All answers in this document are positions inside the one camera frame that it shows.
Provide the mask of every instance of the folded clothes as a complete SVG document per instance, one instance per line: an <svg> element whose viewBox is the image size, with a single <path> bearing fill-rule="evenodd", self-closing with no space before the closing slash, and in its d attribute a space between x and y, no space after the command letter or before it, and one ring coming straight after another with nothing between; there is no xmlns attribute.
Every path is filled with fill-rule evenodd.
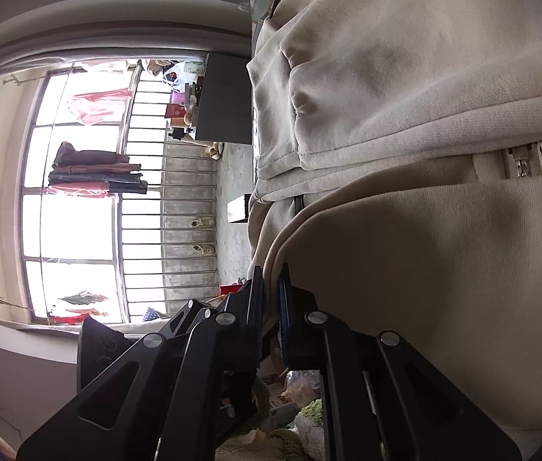
<svg viewBox="0 0 542 461"><path fill-rule="evenodd" d="M96 173L54 173L49 174L49 185L65 182L123 182L139 184L141 173L112 173L99 171Z"/></svg>
<svg viewBox="0 0 542 461"><path fill-rule="evenodd" d="M109 182L109 192L114 194L122 194L124 192L130 194L147 194L147 182L145 180L142 180L140 184Z"/></svg>
<svg viewBox="0 0 542 461"><path fill-rule="evenodd" d="M141 164L133 163L113 163L113 164L73 164L71 166L58 166L52 171L53 173L130 173L131 171L139 171Z"/></svg>
<svg viewBox="0 0 542 461"><path fill-rule="evenodd" d="M72 164L114 164L128 163L130 158L109 150L76 150L73 144L61 143L55 155L53 167L70 166Z"/></svg>

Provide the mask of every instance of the plastic bag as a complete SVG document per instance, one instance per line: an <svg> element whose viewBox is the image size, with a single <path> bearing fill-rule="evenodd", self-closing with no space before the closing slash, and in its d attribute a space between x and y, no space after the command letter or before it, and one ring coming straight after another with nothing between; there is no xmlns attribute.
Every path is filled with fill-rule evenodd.
<svg viewBox="0 0 542 461"><path fill-rule="evenodd" d="M200 73L197 71L200 70L200 68L196 67L198 63L177 63L171 69L164 72L164 74L172 73L174 72L177 74L177 79L174 81L176 85L185 85L186 83L194 83L196 81L197 76L200 76Z"/></svg>
<svg viewBox="0 0 542 461"><path fill-rule="evenodd" d="M286 374L286 391L288 397L301 409L312 400L320 398L319 371L288 371Z"/></svg>

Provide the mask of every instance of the hanging clothes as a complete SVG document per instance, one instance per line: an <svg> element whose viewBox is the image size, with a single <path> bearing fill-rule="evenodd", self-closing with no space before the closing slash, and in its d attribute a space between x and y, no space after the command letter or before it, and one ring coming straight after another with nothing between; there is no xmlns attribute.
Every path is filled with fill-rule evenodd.
<svg viewBox="0 0 542 461"><path fill-rule="evenodd" d="M104 302L108 299L109 298L104 294L94 294L89 291L80 291L79 293L65 296L64 298L58 298L58 300L72 305L92 305L93 303Z"/></svg>
<svg viewBox="0 0 542 461"><path fill-rule="evenodd" d="M86 320L90 314L82 313L81 315L74 315L72 317L58 317L57 315L50 315L49 320L60 324L66 324L68 326L74 326L75 324L81 324Z"/></svg>
<svg viewBox="0 0 542 461"><path fill-rule="evenodd" d="M147 194L141 164L130 164L129 157L107 150L76 150L63 142L49 173L48 194L103 198L132 192Z"/></svg>
<svg viewBox="0 0 542 461"><path fill-rule="evenodd" d="M73 164L71 166L58 166L52 173L56 175L61 173L96 173L96 172L111 172L111 173L130 173L131 171L139 171L141 164L132 163L113 163L113 164Z"/></svg>
<svg viewBox="0 0 542 461"><path fill-rule="evenodd" d="M109 197L109 183L107 182L65 182L51 184L48 194L61 194L67 196Z"/></svg>
<svg viewBox="0 0 542 461"><path fill-rule="evenodd" d="M101 60L101 61L84 61L80 63L75 63L76 67L81 67L88 72L115 72L115 73L125 73L128 71L130 64L126 59L115 59L112 61Z"/></svg>
<svg viewBox="0 0 542 461"><path fill-rule="evenodd" d="M122 182L109 182L109 192L113 194L147 194L147 182L142 180L140 184L126 184Z"/></svg>
<svg viewBox="0 0 542 461"><path fill-rule="evenodd" d="M79 313L79 314L89 314L89 315L97 315L99 317L108 317L110 314L109 312L101 312L97 308L67 308L67 312L72 313Z"/></svg>
<svg viewBox="0 0 542 461"><path fill-rule="evenodd" d="M74 164L115 164L128 163L126 154L118 154L109 150L76 150L73 144L63 142L55 155L53 168Z"/></svg>
<svg viewBox="0 0 542 461"><path fill-rule="evenodd" d="M140 184L141 173L58 173L49 174L49 185L64 184L67 182L122 182L125 184Z"/></svg>
<svg viewBox="0 0 542 461"><path fill-rule="evenodd" d="M77 116L81 124L97 124L102 121L116 121L124 114L126 103L132 97L128 88L120 90L83 93L67 101L68 110Z"/></svg>

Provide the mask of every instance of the red bag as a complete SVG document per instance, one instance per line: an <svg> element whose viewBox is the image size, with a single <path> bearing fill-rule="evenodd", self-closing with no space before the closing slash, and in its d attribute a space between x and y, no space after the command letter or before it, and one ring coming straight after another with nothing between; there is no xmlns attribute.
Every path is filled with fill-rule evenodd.
<svg viewBox="0 0 542 461"><path fill-rule="evenodd" d="M164 113L165 118L183 118L186 115L186 108L180 104L167 104L167 111Z"/></svg>

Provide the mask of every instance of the cable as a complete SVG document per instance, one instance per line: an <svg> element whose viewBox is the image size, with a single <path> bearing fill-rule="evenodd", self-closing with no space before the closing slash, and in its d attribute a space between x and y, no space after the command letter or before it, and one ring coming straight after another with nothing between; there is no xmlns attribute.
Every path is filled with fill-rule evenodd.
<svg viewBox="0 0 542 461"><path fill-rule="evenodd" d="M51 124L51 129L49 130L49 140L47 142L47 151L45 152L45 164L43 165L43 179L41 181L41 199L39 202L39 266L41 268L41 287L43 289L43 304L45 304L45 316L47 318L48 325L51 325L51 320L49 319L49 310L47 307L47 297L45 296L45 277L43 276L43 253L41 250L41 238L43 236L43 195L45 194L45 176L47 174L47 161L49 158L49 146L51 145L51 137L54 134L54 128L55 128L55 122L58 118L58 111L60 110L60 106L62 104L62 99L64 97L64 92L66 91L66 86L68 84L68 80L71 77L71 74L73 73L75 64L72 63L70 69L68 70L68 74L66 75L66 81L64 82L64 87L62 87L62 92L60 93L60 99L58 100L58 106L55 108L54 113L54 121Z"/></svg>

